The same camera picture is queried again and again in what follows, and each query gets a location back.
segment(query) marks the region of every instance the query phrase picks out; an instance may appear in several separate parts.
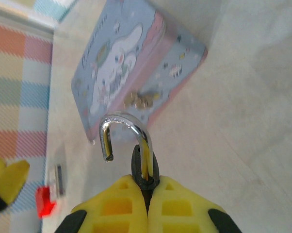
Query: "white surface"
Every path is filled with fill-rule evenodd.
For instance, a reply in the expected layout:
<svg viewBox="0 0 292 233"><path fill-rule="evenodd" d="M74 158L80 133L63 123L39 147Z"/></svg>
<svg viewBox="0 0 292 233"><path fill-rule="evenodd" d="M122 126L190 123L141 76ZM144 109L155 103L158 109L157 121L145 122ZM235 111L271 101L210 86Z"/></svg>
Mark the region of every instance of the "white surface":
<svg viewBox="0 0 292 233"><path fill-rule="evenodd" d="M103 161L85 137L70 82L104 0L80 1L55 33L48 167L66 198L43 232L130 173L133 143ZM220 204L247 233L292 233L292 0L155 0L209 48L149 129L160 173Z"/></svg>

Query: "padlock shackle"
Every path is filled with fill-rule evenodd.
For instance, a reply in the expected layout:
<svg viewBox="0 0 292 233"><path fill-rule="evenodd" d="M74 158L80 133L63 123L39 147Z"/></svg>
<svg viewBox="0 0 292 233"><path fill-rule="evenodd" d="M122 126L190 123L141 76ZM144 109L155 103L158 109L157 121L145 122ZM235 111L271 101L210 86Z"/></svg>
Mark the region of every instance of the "padlock shackle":
<svg viewBox="0 0 292 233"><path fill-rule="evenodd" d="M140 145L142 177L148 180L153 177L153 150L150 135L146 126L139 119L125 112L113 112L106 114L99 124L99 137L102 146L103 157L106 162L114 159L112 142L110 138L110 125L123 124L131 129Z"/></svg>

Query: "red object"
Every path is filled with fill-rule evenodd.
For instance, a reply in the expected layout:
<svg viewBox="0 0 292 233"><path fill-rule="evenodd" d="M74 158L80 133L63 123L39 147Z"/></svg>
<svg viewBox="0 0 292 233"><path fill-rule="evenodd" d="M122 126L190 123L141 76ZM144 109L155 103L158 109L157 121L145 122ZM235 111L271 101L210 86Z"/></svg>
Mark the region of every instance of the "red object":
<svg viewBox="0 0 292 233"><path fill-rule="evenodd" d="M39 187L35 194L37 214L40 218L49 216L53 210L56 202L50 201L50 188L49 187Z"/></svg>

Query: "plaid cloth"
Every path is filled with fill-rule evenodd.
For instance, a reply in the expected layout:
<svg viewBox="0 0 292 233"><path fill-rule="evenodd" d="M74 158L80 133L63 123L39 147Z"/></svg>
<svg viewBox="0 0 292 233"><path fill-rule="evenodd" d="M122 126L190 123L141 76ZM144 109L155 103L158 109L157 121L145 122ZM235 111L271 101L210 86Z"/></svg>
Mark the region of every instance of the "plaid cloth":
<svg viewBox="0 0 292 233"><path fill-rule="evenodd" d="M0 0L0 9L54 27L77 0Z"/></svg>
<svg viewBox="0 0 292 233"><path fill-rule="evenodd" d="M36 233L34 194L44 184L52 41L0 24L0 158L26 159L28 179L0 213L0 233Z"/></svg>

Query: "tin box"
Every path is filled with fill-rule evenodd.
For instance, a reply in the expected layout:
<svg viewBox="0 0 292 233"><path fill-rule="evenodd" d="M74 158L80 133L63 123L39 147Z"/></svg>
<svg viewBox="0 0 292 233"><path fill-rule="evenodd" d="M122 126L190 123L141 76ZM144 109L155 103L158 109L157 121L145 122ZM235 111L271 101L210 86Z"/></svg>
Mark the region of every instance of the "tin box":
<svg viewBox="0 0 292 233"><path fill-rule="evenodd" d="M207 55L206 47L147 0L107 0L72 80L90 142L101 117L125 110L151 124ZM114 127L115 139L130 132Z"/></svg>

